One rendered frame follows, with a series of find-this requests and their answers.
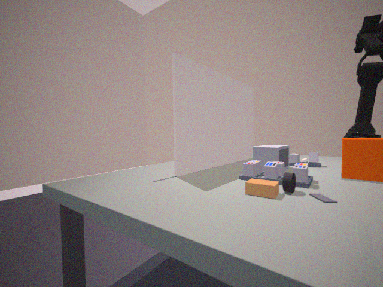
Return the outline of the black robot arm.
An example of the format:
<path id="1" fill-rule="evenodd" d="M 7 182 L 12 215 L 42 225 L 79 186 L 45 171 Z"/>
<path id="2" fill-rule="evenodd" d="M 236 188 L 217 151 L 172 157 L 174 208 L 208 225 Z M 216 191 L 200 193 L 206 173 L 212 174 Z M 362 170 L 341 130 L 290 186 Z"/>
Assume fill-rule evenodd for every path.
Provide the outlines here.
<path id="1" fill-rule="evenodd" d="M 383 61 L 383 28 L 378 29 L 382 14 L 365 16 L 363 27 L 357 34 L 355 52 L 361 53 L 365 50 L 365 55 L 357 65 L 357 82 L 361 87 L 358 101 L 355 124 L 348 130 L 343 138 L 380 138 L 376 135 L 376 130 L 371 124 L 373 107 L 375 103 L 376 89 L 378 83 L 383 79 L 383 62 L 362 61 L 367 56 L 378 56 Z"/>

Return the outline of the black rubber tire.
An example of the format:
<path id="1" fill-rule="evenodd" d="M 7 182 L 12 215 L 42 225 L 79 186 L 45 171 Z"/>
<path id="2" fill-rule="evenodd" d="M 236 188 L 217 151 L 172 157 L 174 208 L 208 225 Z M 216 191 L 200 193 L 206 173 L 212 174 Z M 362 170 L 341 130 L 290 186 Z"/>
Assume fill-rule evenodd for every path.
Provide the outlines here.
<path id="1" fill-rule="evenodd" d="M 283 189 L 287 192 L 294 192 L 296 187 L 295 173 L 285 172 L 283 177 Z"/>

